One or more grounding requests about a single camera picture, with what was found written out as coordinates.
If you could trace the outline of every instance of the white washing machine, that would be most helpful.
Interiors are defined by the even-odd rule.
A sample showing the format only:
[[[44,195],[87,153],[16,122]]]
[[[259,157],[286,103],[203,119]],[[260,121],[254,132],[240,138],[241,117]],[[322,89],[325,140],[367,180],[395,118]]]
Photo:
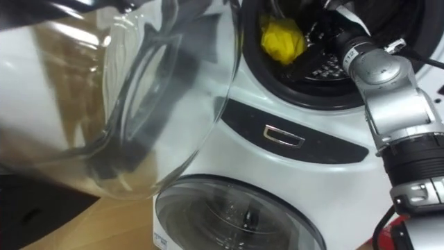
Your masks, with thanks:
[[[411,25],[418,25],[414,18],[421,25],[407,42],[444,60],[443,3],[410,2],[420,4]],[[301,83],[277,79],[251,28],[261,3],[242,7],[244,52],[221,121],[181,178],[154,198],[153,239],[162,250],[351,250],[391,205],[391,184],[352,83],[335,71],[334,58]],[[413,65],[444,114],[443,72]]]

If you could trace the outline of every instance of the black panel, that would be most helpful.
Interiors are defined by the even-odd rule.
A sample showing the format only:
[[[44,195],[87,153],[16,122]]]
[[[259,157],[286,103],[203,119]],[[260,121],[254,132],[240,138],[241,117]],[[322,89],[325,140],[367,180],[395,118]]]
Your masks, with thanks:
[[[294,160],[308,163],[346,164],[359,163],[368,155],[368,150],[364,147],[289,122],[234,100],[229,100],[222,114],[222,120],[249,142]],[[268,133],[277,140],[284,140],[294,145],[298,143],[300,147],[289,147],[265,138],[264,130],[267,125],[300,137],[298,141],[296,137],[288,137],[282,133],[279,137],[272,134],[274,132]]]
[[[69,222],[96,197],[15,175],[0,175],[0,249],[17,250]]]

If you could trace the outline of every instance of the front-loading door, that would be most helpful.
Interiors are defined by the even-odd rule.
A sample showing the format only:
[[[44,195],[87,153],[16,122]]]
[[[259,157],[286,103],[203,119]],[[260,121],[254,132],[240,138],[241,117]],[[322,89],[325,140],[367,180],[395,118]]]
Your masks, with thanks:
[[[297,209],[230,178],[183,177],[159,194],[155,209],[184,250],[325,249],[316,227]]]

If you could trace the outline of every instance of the wooden table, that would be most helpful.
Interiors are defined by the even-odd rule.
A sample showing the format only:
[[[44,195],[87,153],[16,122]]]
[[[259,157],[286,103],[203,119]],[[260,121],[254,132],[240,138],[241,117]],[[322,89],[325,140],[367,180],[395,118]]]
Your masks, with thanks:
[[[100,199],[25,250],[155,250],[152,200]]]

